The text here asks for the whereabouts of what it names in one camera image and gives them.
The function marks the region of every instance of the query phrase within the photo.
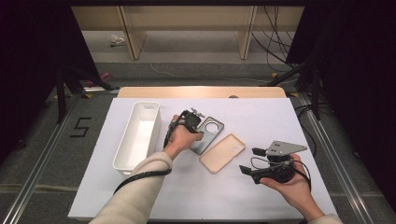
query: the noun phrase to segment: sleeve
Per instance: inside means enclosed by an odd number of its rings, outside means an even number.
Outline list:
[[[334,214],[326,215],[324,217],[319,217],[317,219],[308,222],[308,224],[342,224],[342,223],[343,222],[341,221],[341,219]]]
[[[131,175],[172,168],[172,160],[165,152],[156,152],[140,162]],[[164,176],[150,176],[123,186],[92,220],[99,223],[147,223],[154,202],[163,185]]]

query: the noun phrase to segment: person's left hand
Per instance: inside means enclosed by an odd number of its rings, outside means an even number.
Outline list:
[[[176,120],[178,115],[174,115],[172,120]],[[183,150],[190,148],[193,142],[201,140],[203,133],[190,133],[183,125],[177,125],[169,138],[168,145],[163,149],[172,160]]]

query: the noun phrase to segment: white plastic tray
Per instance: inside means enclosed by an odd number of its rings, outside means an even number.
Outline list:
[[[134,104],[113,167],[129,175],[136,165],[155,151],[161,127],[160,105],[139,101]]]

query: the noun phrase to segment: white tabletop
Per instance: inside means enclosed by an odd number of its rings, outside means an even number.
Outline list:
[[[112,167],[123,131],[134,103],[160,104],[162,125],[156,151],[173,115],[194,107],[224,123],[224,130],[211,146],[229,133],[245,142],[246,149],[217,174],[212,175],[192,151],[182,152],[164,182],[152,208],[151,220],[245,220],[299,219],[300,213],[283,197],[242,175],[239,165],[252,167],[253,147],[268,148],[274,140],[307,146],[300,123],[289,99],[136,99],[116,98],[108,111],[90,163],[81,181],[69,217],[93,218],[124,179]],[[310,150],[298,153],[312,177],[312,194],[325,214],[336,214],[328,191]],[[265,167],[265,163],[255,163]]]

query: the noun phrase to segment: wrist strap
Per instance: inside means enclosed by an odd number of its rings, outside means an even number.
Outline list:
[[[128,179],[122,181],[122,183],[119,184],[119,186],[116,188],[116,190],[114,191],[113,194],[115,194],[123,186],[125,186],[133,181],[136,181],[138,179],[150,177],[150,176],[157,176],[157,175],[169,175],[171,172],[172,172],[172,169],[168,169],[165,171],[148,171],[148,172],[144,172],[144,173],[141,173],[138,175],[133,175],[133,176],[129,177]]]

